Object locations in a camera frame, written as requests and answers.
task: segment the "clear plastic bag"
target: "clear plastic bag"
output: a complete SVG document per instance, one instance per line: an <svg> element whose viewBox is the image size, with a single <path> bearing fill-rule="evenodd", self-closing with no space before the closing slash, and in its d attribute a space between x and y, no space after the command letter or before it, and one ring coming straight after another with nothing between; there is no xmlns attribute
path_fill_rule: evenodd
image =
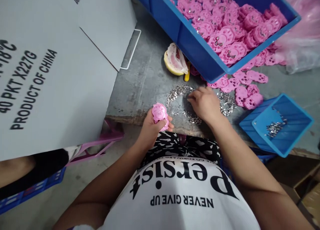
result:
<svg viewBox="0 0 320 230"><path fill-rule="evenodd" d="M287 0L301 21L280 37L276 54L286 59L288 73L320 66L320 0Z"/></svg>

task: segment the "pink stool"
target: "pink stool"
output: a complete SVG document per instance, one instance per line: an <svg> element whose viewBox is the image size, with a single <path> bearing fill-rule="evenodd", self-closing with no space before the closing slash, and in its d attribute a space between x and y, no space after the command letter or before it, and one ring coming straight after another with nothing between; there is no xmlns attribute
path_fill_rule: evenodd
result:
<svg viewBox="0 0 320 230"><path fill-rule="evenodd" d="M89 142L89 143L84 143L82 144L79 152L73 156L68 164L66 166L73 165L75 163L87 161L96 157L103 156L105 154L105 151L112 146L115 142L123 139L124 133L123 131L118 131L115 129L115 124L112 124L108 120L104 120L104 122L109 126L110 132L107 133L102 133L100 135L100 138L97 141ZM105 146L100 152L95 153L95 154L89 154L87 149L92 146L104 144L104 143L109 143L107 146Z"/></svg>

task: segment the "right hand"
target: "right hand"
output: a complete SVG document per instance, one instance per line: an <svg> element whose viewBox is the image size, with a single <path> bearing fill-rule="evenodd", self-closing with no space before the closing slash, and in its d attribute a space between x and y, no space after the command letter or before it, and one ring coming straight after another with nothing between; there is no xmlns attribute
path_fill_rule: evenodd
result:
<svg viewBox="0 0 320 230"><path fill-rule="evenodd" d="M220 100L211 87L199 87L188 96L196 114L207 124L223 117L220 111Z"/></svg>

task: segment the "table surface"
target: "table surface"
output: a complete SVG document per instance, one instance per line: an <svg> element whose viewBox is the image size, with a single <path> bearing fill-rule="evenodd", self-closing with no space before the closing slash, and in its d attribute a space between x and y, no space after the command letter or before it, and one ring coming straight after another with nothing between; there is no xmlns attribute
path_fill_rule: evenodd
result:
<svg viewBox="0 0 320 230"><path fill-rule="evenodd" d="M187 84L192 87L204 86L205 82L199 76L190 76L185 82L183 76L175 76L167 69L163 54L172 40L139 3L133 3L138 20L136 29L141 30L132 61L128 70L120 70L117 75L110 98L106 116L116 122L142 125L146 112L156 102L165 105L167 94L178 85ZM126 67L137 39L135 31L123 61ZM313 126L304 134L292 151L292 154L318 158L320 141L320 69L313 69L287 75L285 67L280 65L262 66L253 70L266 74L269 82L257 84L265 99L286 93L304 108L315 120ZM189 123L182 114L188 108L182 97L173 101L171 112L180 113L173 116L176 133L212 138L212 133L206 124ZM250 111L237 107L228 117L234 129L249 145L254 146L249 136L239 127L239 122Z"/></svg>

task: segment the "person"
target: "person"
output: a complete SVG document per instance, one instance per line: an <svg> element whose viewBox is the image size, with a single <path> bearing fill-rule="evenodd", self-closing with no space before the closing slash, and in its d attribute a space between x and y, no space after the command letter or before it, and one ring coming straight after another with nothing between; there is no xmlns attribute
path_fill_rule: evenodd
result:
<svg viewBox="0 0 320 230"><path fill-rule="evenodd" d="M221 114L212 89L199 87L188 101L215 136L216 142L197 140L206 155L171 141L172 123L159 134L166 120L155 124L150 110L135 144L88 184L53 229L313 229ZM207 157L217 159L219 151L236 186Z"/></svg>

